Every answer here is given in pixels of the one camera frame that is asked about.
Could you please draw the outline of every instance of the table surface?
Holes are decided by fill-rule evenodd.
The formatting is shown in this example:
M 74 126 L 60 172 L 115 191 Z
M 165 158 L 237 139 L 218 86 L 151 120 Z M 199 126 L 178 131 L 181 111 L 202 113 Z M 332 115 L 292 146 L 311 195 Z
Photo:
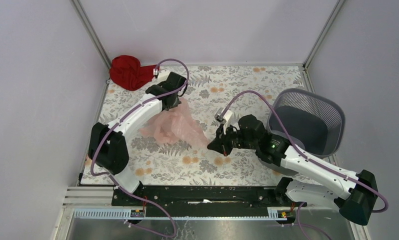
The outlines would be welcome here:
M 179 66 L 163 68 L 185 76 Z M 272 104 L 278 94 L 289 88 L 304 88 L 298 66 L 190 66 L 189 87 L 185 95 L 192 117 L 199 123 L 205 136 L 215 137 L 218 122 L 214 115 L 238 93 L 254 90 Z M 137 91 L 128 91 L 111 83 L 100 113 L 99 122 L 106 124 L 124 114 L 156 82 L 149 82 Z M 266 122 L 270 110 L 254 94 L 241 96 L 230 108 L 238 119 L 253 114 Z M 191 147 L 184 141 L 173 145 L 159 145 L 152 137 L 136 133 L 129 139 L 129 167 L 144 185 L 218 185 L 218 186 L 276 186 L 283 177 L 262 165 L 254 150 L 234 149 L 228 157 L 205 148 Z M 90 163 L 80 183 L 83 185 L 112 185 L 106 176 L 90 174 Z M 103 171 L 95 166 L 95 171 Z M 316 184 L 297 174 L 294 179 Z

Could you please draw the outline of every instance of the gray floor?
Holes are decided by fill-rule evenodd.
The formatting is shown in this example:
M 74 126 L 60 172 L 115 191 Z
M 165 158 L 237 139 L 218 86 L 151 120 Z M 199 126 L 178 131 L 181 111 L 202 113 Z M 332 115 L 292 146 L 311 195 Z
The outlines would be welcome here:
M 354 239 L 350 224 L 331 210 L 301 211 L 301 222 L 323 229 L 333 240 Z M 168 220 L 144 220 L 140 225 L 169 234 Z M 306 240 L 298 226 L 272 227 L 275 221 L 178 220 L 176 240 Z M 313 229 L 305 229 L 312 240 L 327 238 Z M 143 230 L 128 228 L 121 220 L 75 218 L 68 240 L 164 240 Z

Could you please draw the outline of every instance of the gray wall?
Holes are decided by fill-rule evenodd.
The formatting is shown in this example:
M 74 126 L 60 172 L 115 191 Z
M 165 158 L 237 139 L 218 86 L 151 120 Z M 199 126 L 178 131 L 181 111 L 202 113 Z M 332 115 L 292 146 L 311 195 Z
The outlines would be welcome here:
M 302 63 L 337 0 L 82 0 L 110 58 Z
M 69 0 L 0 0 L 0 239 L 51 236 L 107 70 Z
M 373 172 L 389 200 L 371 216 L 372 239 L 399 239 L 399 0 L 347 1 L 309 73 L 345 111 L 341 164 Z

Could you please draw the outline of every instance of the red cloth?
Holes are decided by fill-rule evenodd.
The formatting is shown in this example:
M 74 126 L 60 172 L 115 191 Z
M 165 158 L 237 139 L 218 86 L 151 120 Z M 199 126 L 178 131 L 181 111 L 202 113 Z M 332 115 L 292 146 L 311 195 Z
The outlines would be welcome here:
M 141 66 L 136 57 L 121 55 L 112 60 L 109 77 L 120 87 L 135 91 L 153 79 L 155 67 Z

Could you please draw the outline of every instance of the mesh basket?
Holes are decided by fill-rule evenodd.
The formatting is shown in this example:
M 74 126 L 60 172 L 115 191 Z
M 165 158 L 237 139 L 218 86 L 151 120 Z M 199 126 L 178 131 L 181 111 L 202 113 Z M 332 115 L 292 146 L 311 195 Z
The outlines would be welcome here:
M 336 103 L 314 93 L 290 88 L 281 92 L 273 105 L 294 142 L 307 152 L 325 158 L 334 154 L 341 143 L 345 116 Z M 285 137 L 274 114 L 267 129 Z

